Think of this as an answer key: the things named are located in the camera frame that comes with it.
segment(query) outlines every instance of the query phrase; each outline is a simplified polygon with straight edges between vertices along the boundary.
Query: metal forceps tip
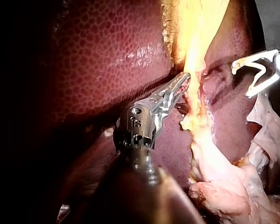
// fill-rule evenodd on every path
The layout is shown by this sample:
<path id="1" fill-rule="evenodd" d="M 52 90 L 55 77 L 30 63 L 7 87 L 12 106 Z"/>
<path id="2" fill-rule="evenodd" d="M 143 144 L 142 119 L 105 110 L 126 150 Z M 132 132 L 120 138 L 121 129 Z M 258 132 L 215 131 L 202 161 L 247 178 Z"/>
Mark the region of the metal forceps tip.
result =
<path id="1" fill-rule="evenodd" d="M 190 78 L 189 73 L 181 72 L 171 81 L 154 91 L 149 97 L 136 102 L 145 106 L 151 112 L 156 126 L 156 135 L 162 129 L 163 120 L 188 89 Z"/>
<path id="2" fill-rule="evenodd" d="M 267 80 L 256 85 L 256 82 L 266 73 L 266 67 L 256 62 L 259 59 L 264 59 L 270 64 L 273 64 L 275 72 Z M 253 67 L 260 70 L 255 75 L 252 84 L 249 86 L 248 91 L 245 94 L 248 98 L 252 98 L 280 79 L 280 51 L 278 51 L 277 49 L 265 50 L 247 57 L 240 58 L 231 64 L 231 72 L 233 73 L 233 75 L 235 75 L 237 71 L 244 66 Z"/>

